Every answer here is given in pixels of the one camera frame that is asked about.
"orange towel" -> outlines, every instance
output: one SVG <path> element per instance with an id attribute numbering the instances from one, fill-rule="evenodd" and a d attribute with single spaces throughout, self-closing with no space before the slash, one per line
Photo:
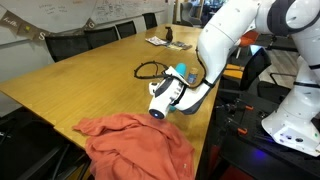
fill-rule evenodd
<path id="1" fill-rule="evenodd" d="M 83 119 L 73 128 L 91 136 L 85 149 L 97 180 L 194 179 L 194 149 L 166 120 L 116 114 Z"/>

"wall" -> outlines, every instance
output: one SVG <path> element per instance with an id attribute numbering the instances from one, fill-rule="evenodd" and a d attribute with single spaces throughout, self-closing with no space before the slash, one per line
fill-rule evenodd
<path id="1" fill-rule="evenodd" d="M 168 23 L 168 21 L 171 23 L 172 13 L 168 13 L 168 9 L 165 9 L 165 11 L 156 13 L 156 18 L 158 24 Z M 142 16 L 102 24 L 99 25 L 98 28 L 114 26 L 115 24 L 129 20 L 133 20 L 135 22 L 138 33 L 146 30 L 145 22 Z M 35 45 L 30 40 L 23 40 L 0 45 L 0 83 L 37 70 L 51 63 L 54 62 L 48 53 L 44 42 L 42 42 L 41 45 Z M 0 117 L 14 111 L 19 107 L 19 103 L 0 93 Z"/>

